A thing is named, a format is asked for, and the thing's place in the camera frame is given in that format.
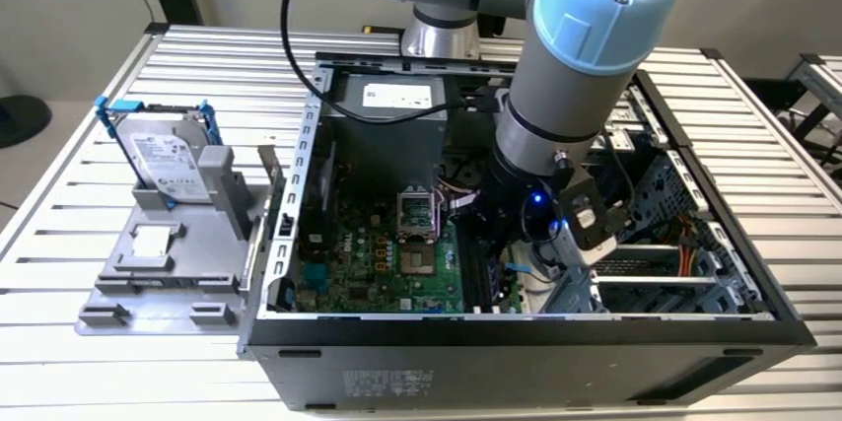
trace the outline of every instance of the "green circuit board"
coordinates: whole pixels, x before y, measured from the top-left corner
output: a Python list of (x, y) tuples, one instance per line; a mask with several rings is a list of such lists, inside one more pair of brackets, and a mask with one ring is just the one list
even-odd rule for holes
[[(422, 216), (419, 211), (413, 217)], [(303, 263), (299, 311), (463, 313), (455, 226), (447, 223), (429, 246), (398, 242), (394, 206), (345, 201), (338, 218), (334, 251), (323, 261)], [(326, 284), (309, 279), (309, 265), (319, 271), (327, 266)]]

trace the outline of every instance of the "aluminum table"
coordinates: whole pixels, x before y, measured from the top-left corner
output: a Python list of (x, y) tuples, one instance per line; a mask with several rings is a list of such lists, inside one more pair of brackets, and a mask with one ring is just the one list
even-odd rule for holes
[[(394, 35), (293, 35), (317, 51), (398, 54)], [(518, 40), (486, 59), (516, 61)], [(209, 99), (235, 167), (265, 179), (257, 145), (289, 163), (306, 90), (278, 33), (171, 27), (143, 36), (105, 95), (170, 105)], [(842, 192), (709, 51), (660, 48), (642, 68), (685, 126), (740, 222), (818, 347), (688, 409), (322, 413), (337, 418), (653, 417), (689, 421), (842, 419)], [(72, 324), (126, 224), (134, 175), (94, 114), (85, 118), (0, 234), (0, 418), (279, 419), (291, 414), (233, 336), (82, 337)]]

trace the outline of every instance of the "white sticker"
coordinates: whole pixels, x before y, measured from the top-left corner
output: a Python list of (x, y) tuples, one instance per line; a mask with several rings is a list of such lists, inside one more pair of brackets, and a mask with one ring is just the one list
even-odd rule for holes
[(413, 84), (367, 84), (363, 107), (431, 108), (433, 87)]
[(187, 142), (175, 135), (151, 133), (134, 133), (133, 141), (158, 190), (177, 201), (209, 199), (209, 188)]
[(343, 370), (342, 375), (351, 397), (423, 397), (433, 389), (433, 370)]

